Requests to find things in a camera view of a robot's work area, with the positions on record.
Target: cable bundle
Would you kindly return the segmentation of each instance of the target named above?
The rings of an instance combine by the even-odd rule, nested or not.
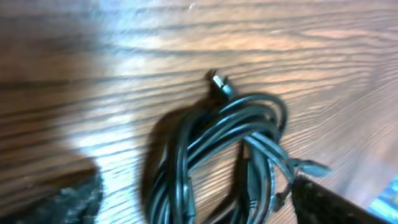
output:
[[[211,80],[224,95],[222,107],[192,108],[170,134],[165,160],[160,165],[147,204],[152,224],[194,223],[195,198],[190,174],[211,156],[239,142],[239,190],[229,206],[212,214],[207,223],[265,223],[270,211],[278,211],[290,192],[297,171],[317,177],[329,168],[313,161],[290,159],[279,141],[287,124],[284,102],[267,93],[238,95],[235,88],[211,70]],[[258,101],[276,105],[277,111]],[[277,166],[288,186],[275,193]]]

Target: black cable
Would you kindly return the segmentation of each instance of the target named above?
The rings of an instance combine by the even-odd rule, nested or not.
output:
[[[265,223],[271,210],[278,211],[290,192],[298,170],[317,177],[329,168],[313,161],[290,159],[279,146],[287,124],[284,102],[268,93],[239,95],[228,79],[210,70],[211,81],[224,105],[213,109],[192,108],[170,134],[166,154],[155,177],[147,204],[149,223],[194,223],[195,198],[190,174],[211,156],[239,142],[247,150],[239,158],[239,190],[231,205],[208,217],[206,223]],[[257,103],[268,101],[277,107]],[[275,194],[277,166],[288,181]]]

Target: bundled black cable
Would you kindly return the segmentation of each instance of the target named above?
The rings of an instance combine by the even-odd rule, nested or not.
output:
[[[265,223],[270,211],[278,211],[290,192],[297,171],[322,177],[329,168],[313,161],[290,159],[279,146],[287,124],[284,102],[267,93],[238,95],[225,78],[211,70],[211,80],[224,97],[224,105],[212,110],[192,108],[178,123],[165,146],[147,204],[150,223],[194,223],[195,198],[190,174],[211,156],[239,142],[249,158],[242,158],[239,191],[231,206],[207,219],[207,223]],[[268,101],[278,110],[257,101]],[[275,194],[274,166],[288,181]]]

